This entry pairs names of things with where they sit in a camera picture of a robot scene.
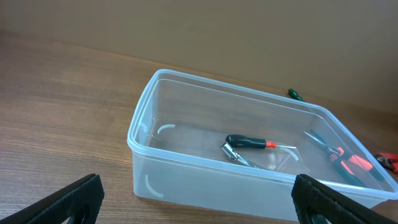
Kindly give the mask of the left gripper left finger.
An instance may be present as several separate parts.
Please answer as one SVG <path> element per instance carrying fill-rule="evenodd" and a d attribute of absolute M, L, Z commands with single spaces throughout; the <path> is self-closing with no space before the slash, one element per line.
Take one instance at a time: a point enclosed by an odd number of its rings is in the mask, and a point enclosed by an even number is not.
<path fill-rule="evenodd" d="M 95 224 L 103 199 L 100 176 L 89 174 L 3 218 L 1 224 Z"/>

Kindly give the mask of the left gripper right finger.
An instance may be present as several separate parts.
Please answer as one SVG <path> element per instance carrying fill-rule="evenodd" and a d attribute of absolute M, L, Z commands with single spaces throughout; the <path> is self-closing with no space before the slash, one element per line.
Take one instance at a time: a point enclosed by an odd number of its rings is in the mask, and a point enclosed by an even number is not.
<path fill-rule="evenodd" d="M 305 174 L 291 196 L 301 224 L 397 224 Z"/>

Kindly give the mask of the orange black needle-nose pliers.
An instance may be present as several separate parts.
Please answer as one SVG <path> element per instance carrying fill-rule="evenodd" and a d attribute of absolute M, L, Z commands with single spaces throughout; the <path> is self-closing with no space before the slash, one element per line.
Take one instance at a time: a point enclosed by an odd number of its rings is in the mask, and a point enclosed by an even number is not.
<path fill-rule="evenodd" d="M 355 165 L 363 172 L 373 176 L 376 180 L 384 181 L 385 178 L 380 174 L 377 169 L 367 159 L 364 159 L 357 154 L 353 154 L 342 147 L 330 146 L 318 133 L 314 130 L 304 132 L 313 142 L 319 145 L 327 158 L 333 164 L 333 167 L 349 184 L 357 185 L 359 187 L 366 187 L 366 184 L 358 177 L 358 175 L 350 168 L 350 165 Z"/>

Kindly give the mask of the silver socket wrench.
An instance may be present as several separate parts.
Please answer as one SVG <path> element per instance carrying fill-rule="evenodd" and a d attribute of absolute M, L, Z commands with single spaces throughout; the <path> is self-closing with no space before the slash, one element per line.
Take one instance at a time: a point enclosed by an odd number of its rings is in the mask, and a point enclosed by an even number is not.
<path fill-rule="evenodd" d="M 225 154 L 226 158 L 228 158 L 232 162 L 240 163 L 243 166 L 253 167 L 257 169 L 264 169 L 263 167 L 245 160 L 228 142 L 224 142 L 220 149 Z"/>

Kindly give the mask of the red handled cutters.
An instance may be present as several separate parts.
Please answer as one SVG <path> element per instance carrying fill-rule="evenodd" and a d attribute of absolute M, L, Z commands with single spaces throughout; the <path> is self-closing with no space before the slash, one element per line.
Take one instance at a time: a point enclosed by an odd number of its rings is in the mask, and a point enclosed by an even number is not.
<path fill-rule="evenodd" d="M 385 169 L 390 170 L 395 174 L 397 173 L 398 154 L 381 152 L 374 155 L 374 157 Z"/>

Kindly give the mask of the black red screwdriver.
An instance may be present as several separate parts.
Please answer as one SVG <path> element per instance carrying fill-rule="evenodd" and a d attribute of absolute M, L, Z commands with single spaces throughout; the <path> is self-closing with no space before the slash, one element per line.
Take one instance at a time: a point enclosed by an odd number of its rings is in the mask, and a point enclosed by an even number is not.
<path fill-rule="evenodd" d="M 285 146 L 285 145 L 278 144 L 276 142 L 267 141 L 265 139 L 250 138 L 250 137 L 239 135 L 239 134 L 227 135 L 225 140 L 232 147 L 236 147 L 236 148 L 265 149 L 265 148 L 285 147 L 285 148 L 289 148 L 289 149 L 296 149 L 295 146 Z"/>

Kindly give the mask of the green handled screwdriver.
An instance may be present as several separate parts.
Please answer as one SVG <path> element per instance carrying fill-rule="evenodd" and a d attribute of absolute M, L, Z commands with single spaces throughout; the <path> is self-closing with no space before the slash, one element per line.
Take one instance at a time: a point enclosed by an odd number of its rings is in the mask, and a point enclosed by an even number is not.
<path fill-rule="evenodd" d="M 299 95 L 299 93 L 292 88 L 288 89 L 288 94 L 291 98 L 295 100 L 305 102 L 305 100 Z"/>

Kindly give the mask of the clear plastic container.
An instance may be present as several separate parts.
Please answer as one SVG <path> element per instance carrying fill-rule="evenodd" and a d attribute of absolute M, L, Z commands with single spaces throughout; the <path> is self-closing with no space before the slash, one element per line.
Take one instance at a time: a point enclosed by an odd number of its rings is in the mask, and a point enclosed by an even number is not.
<path fill-rule="evenodd" d="M 385 180 L 350 165 L 366 187 L 349 184 L 304 133 L 311 129 L 367 159 Z M 296 149 L 233 147 L 264 169 L 243 166 L 220 149 L 230 134 Z M 327 109 L 173 70 L 158 70 L 148 82 L 127 143 L 139 197 L 294 221 L 292 188 L 306 174 L 368 208 L 397 198 L 397 182 Z"/>

